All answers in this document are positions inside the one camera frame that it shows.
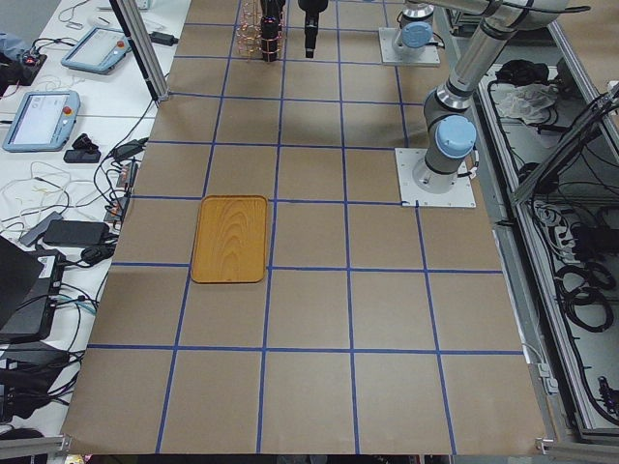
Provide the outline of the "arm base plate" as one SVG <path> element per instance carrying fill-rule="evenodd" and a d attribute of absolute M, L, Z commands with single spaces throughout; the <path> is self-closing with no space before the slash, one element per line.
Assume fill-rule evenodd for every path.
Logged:
<path fill-rule="evenodd" d="M 457 173 L 437 174 L 426 165 L 426 149 L 396 148 L 400 204 L 403 207 L 474 209 L 471 175 L 463 161 Z"/>
<path fill-rule="evenodd" d="M 432 44 L 433 30 L 424 22 L 402 28 L 378 30 L 382 63 L 391 66 L 438 67 L 437 46 Z"/>

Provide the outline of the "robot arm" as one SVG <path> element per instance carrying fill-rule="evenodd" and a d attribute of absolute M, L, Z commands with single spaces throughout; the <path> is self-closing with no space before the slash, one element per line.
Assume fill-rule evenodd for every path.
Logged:
<path fill-rule="evenodd" d="M 405 50 L 419 50 L 433 38 L 434 7 L 429 3 L 404 1 L 398 17 L 395 46 Z"/>
<path fill-rule="evenodd" d="M 430 193 L 448 192 L 477 139 L 473 123 L 464 116 L 482 77 L 507 41 L 520 30 L 548 26 L 559 15 L 578 11 L 567 1 L 432 1 L 432 6 L 478 15 L 481 20 L 468 48 L 447 80 L 430 92 L 424 103 L 428 147 L 414 168 L 415 183 Z"/>

